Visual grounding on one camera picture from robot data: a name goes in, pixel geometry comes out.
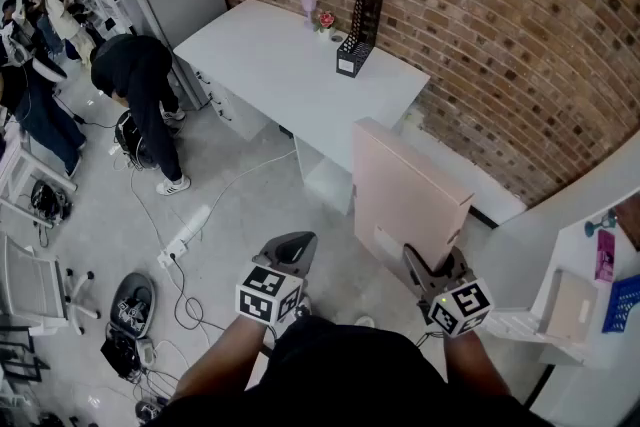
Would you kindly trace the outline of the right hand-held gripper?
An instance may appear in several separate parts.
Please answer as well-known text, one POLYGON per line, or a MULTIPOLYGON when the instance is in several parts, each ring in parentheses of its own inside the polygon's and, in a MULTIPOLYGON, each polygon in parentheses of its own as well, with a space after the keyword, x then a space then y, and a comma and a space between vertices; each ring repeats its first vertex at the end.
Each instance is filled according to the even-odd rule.
POLYGON ((430 266, 410 244, 403 246, 403 261, 415 294, 423 294, 418 307, 427 325, 435 324, 455 338, 478 328, 494 309, 485 280, 468 269, 462 251, 453 246, 446 259, 449 280, 441 288, 441 268, 430 266), (426 294, 436 294, 428 298, 426 294))

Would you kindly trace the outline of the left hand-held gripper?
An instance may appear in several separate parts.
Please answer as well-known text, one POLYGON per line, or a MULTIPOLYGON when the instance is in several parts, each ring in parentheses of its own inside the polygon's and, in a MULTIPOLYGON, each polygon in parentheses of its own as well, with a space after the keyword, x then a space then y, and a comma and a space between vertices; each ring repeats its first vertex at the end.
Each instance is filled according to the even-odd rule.
POLYGON ((305 279, 293 275, 308 274, 317 244, 312 231, 290 232, 269 240, 259 255, 277 270, 254 262, 243 268, 235 289, 237 314, 271 328, 283 322, 300 303, 306 287, 305 279))

